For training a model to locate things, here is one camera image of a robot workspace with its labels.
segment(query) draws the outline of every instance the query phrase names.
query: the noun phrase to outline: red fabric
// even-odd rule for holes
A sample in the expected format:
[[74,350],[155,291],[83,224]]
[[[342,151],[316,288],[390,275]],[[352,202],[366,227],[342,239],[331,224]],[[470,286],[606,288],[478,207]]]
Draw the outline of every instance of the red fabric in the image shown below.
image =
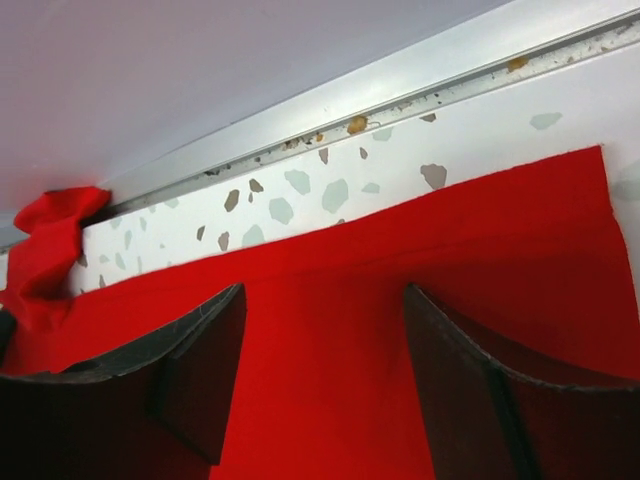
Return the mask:
[[60,327],[71,307],[67,274],[82,252],[79,222],[110,198],[95,187],[48,192],[17,215],[14,225],[30,236],[11,249],[0,303],[21,328],[47,332]]
[[409,282],[540,352],[640,378],[599,148],[82,295],[56,331],[20,329],[5,370],[59,371],[237,282],[249,313],[214,479],[433,478],[404,337]]

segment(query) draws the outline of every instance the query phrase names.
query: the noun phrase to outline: gray speckle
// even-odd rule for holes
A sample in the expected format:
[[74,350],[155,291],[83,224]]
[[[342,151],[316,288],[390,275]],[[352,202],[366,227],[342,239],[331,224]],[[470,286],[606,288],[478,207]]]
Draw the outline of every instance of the gray speckle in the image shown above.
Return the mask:
[[263,186],[260,185],[260,182],[258,182],[255,178],[249,180],[249,189],[255,193],[264,192]]
[[535,128],[536,130],[546,130],[558,123],[558,120],[562,118],[562,114],[560,112],[555,113],[541,113],[539,115],[534,115],[529,120],[529,124]]
[[349,185],[341,178],[330,183],[322,194],[322,208],[329,213],[336,213],[349,199]]
[[324,163],[325,165],[329,163],[328,148],[321,148],[320,150],[318,150],[318,155],[320,155],[320,160],[322,160],[322,163]]
[[253,247],[264,243],[264,234],[258,225],[254,225],[242,236],[243,247]]
[[224,232],[218,237],[218,246],[223,252],[229,249],[229,232]]
[[620,171],[618,181],[611,186],[611,194],[628,202],[640,200],[640,160]]
[[224,202],[224,209],[227,212],[232,211],[238,205],[238,200],[240,199],[240,190],[231,190],[229,195],[227,195],[227,199]]
[[306,195],[311,191],[311,180],[306,172],[289,170],[288,172],[284,172],[284,178],[301,195]]
[[166,202],[164,202],[164,204],[169,208],[176,208],[178,205],[180,205],[180,200],[178,200],[177,198],[172,198],[171,200],[167,200]]
[[393,133],[393,127],[385,128],[384,130],[376,130],[373,132],[373,139],[377,142],[388,142]]
[[293,218],[293,208],[291,208],[289,202],[284,198],[274,198],[271,200],[269,202],[269,213],[271,214],[271,218],[284,225],[289,225],[289,222]]
[[120,270],[127,269],[127,266],[124,264],[124,259],[122,258],[122,255],[120,255],[119,253],[116,253],[116,265]]
[[124,234],[124,249],[129,250],[131,246],[131,240],[133,240],[133,232],[131,230],[127,230]]
[[433,123],[437,120],[437,117],[435,113],[430,113],[428,115],[420,117],[420,120],[422,120],[423,122]]
[[442,165],[436,165],[434,163],[430,165],[422,165],[420,167],[420,173],[424,177],[424,180],[434,190],[444,187],[444,184],[447,181],[447,169]]
[[364,193],[380,193],[380,185],[377,183],[367,183],[362,191]]

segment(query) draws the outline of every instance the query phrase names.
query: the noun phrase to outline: white speckled surface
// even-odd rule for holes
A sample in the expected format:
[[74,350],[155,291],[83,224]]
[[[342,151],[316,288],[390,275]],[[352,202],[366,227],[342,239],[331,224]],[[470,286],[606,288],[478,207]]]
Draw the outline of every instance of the white speckled surface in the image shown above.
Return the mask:
[[604,146],[612,202],[640,278],[639,79],[636,45],[445,106],[435,121],[415,117],[94,225],[85,229],[72,291],[351,221],[594,144]]

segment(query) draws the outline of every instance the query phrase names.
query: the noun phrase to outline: crumpled red fabric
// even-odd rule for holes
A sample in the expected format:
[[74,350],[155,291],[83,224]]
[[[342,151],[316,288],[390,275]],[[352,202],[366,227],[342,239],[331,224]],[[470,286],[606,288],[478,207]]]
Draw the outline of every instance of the crumpled red fabric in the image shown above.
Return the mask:
[[82,253],[80,221],[110,198],[96,187],[47,192],[16,216],[14,225],[29,237],[10,251],[0,303],[18,328],[50,332],[61,326],[72,302],[67,275]]
[[[55,233],[20,255],[46,259],[71,241]],[[598,147],[89,292],[52,332],[19,328],[0,370],[59,372],[239,282],[248,316],[215,480],[434,478],[403,324],[410,282],[536,351],[640,379],[635,291]]]

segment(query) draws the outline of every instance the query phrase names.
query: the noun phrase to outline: rust stain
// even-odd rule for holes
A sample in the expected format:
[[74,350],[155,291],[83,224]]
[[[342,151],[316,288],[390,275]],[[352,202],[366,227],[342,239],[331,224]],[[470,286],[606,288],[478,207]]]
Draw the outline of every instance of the rust stain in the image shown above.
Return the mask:
[[255,178],[252,178],[251,180],[249,180],[249,188],[251,189],[252,192],[255,192],[255,193],[264,192],[264,188],[262,187],[262,185],[260,185],[260,182],[258,182]]
[[240,190],[231,190],[224,202],[224,209],[227,212],[232,211],[238,205],[238,200],[240,200]]
[[284,142],[284,145],[282,145],[282,150],[291,150],[292,148],[296,148],[298,145],[300,144],[300,139],[299,138],[294,138],[292,140],[287,140],[286,142]]
[[349,135],[355,135],[356,133],[360,133],[367,128],[367,124],[369,123],[369,119],[367,117],[363,117],[362,115],[358,115],[357,117],[353,117],[349,126],[347,127],[347,133]]
[[527,57],[512,58],[507,62],[507,71],[509,73],[515,72],[516,70],[524,67],[527,63],[529,63],[529,59]]
[[422,120],[424,122],[429,122],[429,123],[435,122],[436,119],[437,119],[437,117],[436,117],[435,113],[430,113],[429,115],[425,115],[424,117],[420,117],[420,120]]
[[320,155],[320,160],[322,160],[322,163],[324,163],[325,165],[329,163],[328,148],[321,148],[320,150],[318,150],[318,155]]

